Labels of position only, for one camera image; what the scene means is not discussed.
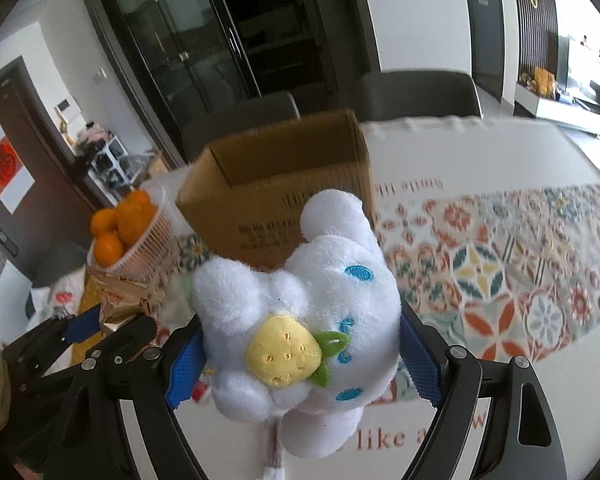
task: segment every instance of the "orange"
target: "orange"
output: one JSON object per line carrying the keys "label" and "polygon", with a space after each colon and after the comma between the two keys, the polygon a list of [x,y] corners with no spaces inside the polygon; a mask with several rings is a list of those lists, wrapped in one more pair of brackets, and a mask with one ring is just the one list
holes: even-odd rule
{"label": "orange", "polygon": [[112,266],[125,254],[125,248],[115,233],[102,233],[93,245],[93,257],[102,268]]}
{"label": "orange", "polygon": [[150,206],[152,204],[151,197],[145,189],[133,190],[125,197],[125,200],[127,200],[128,202],[133,202],[134,204],[141,205],[143,207]]}
{"label": "orange", "polygon": [[115,209],[100,209],[91,217],[91,234],[97,238],[102,233],[115,231],[117,224]]}
{"label": "orange", "polygon": [[149,227],[157,211],[153,204],[139,205],[136,202],[123,200],[116,208],[118,218],[118,236],[129,248],[134,245]]}

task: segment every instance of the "black chair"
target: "black chair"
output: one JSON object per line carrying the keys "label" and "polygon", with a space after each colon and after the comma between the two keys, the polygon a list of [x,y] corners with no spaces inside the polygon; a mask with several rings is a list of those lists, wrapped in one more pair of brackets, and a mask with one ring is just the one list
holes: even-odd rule
{"label": "black chair", "polygon": [[205,145],[212,140],[299,117],[298,107],[289,92],[276,92],[249,99],[226,110],[196,117],[182,131],[187,161],[195,161]]}
{"label": "black chair", "polygon": [[356,82],[350,101],[363,121],[400,117],[482,117],[474,80],[463,72],[370,72]]}
{"label": "black chair", "polygon": [[[31,283],[32,288],[51,286],[63,276],[79,269],[87,263],[87,250],[73,243],[71,240],[61,238],[51,244],[40,256],[40,263],[36,275]],[[25,314],[28,319],[35,313],[31,294],[27,298]]]}

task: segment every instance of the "television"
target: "television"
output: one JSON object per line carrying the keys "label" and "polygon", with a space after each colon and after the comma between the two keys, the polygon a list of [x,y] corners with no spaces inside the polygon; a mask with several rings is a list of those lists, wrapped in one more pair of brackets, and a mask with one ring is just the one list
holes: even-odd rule
{"label": "television", "polygon": [[575,40],[569,42],[566,89],[574,97],[597,102],[600,91],[600,58]]}

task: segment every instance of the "stuffed animal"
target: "stuffed animal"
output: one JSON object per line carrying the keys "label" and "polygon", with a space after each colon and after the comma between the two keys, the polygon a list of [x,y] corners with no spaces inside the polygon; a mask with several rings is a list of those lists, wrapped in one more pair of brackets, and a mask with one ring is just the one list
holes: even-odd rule
{"label": "stuffed animal", "polygon": [[300,227],[307,243],[282,270],[213,258],[193,290],[218,410],[235,420],[283,415],[286,450],[321,458],[396,373],[400,297],[355,196],[316,194]]}

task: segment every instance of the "door frame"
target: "door frame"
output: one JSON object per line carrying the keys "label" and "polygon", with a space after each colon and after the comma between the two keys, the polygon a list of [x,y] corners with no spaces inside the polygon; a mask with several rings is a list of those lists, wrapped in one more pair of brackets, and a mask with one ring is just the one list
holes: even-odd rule
{"label": "door frame", "polygon": [[64,142],[56,125],[49,117],[22,56],[0,69],[0,82],[4,79],[11,79],[16,83],[18,90],[16,95],[24,116],[64,179],[92,210],[95,211],[107,205],[109,201],[94,182],[88,178],[76,182],[71,178],[77,157]]}

